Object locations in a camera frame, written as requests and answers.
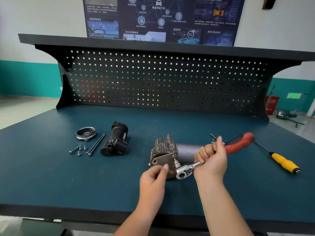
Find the black motor housing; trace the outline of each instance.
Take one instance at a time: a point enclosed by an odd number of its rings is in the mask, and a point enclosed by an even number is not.
[[[128,127],[125,124],[117,121],[113,122],[111,135],[103,145],[100,153],[104,156],[122,155],[128,146],[128,143],[125,142],[127,134]]]

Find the yellow screwdriver handle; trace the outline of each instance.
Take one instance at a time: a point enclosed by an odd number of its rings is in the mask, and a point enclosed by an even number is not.
[[[287,160],[283,156],[277,154],[277,153],[272,153],[271,157],[278,162],[283,168],[285,168],[287,171],[296,174],[297,172],[301,171],[301,169],[294,164],[292,161]]]

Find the workbench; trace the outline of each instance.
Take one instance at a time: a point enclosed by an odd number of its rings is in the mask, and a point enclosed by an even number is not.
[[[100,146],[92,157],[69,154],[108,137],[113,121],[129,128],[124,155],[102,156]],[[76,139],[82,127],[94,127],[97,137]],[[256,144],[228,155],[224,185],[250,228],[315,234],[315,144],[252,116],[145,108],[70,105],[0,130],[0,214],[118,226],[137,205],[157,138],[169,133],[176,143],[206,145],[210,133],[228,141],[245,132],[302,169],[286,171]],[[207,230],[193,176],[167,181],[153,226]]]

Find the circular icon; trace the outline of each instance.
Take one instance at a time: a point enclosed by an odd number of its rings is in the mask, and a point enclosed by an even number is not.
[[[129,0],[130,3],[134,4],[136,0]]]
[[[144,25],[145,22],[146,22],[146,20],[144,19],[144,17],[138,17],[139,25]]]
[[[191,30],[187,32],[187,37],[188,38],[192,38],[192,37],[194,37],[194,35],[195,35],[195,33],[193,31],[191,31]]]
[[[160,18],[160,19],[158,20],[158,24],[159,24],[159,26],[164,26],[164,24],[165,24],[164,19],[163,19],[163,18]]]
[[[177,12],[175,17],[176,17],[176,20],[180,21],[183,15],[180,12]]]

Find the poster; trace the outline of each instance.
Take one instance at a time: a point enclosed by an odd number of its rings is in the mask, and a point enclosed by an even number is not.
[[[83,0],[87,36],[233,46],[244,0]]]

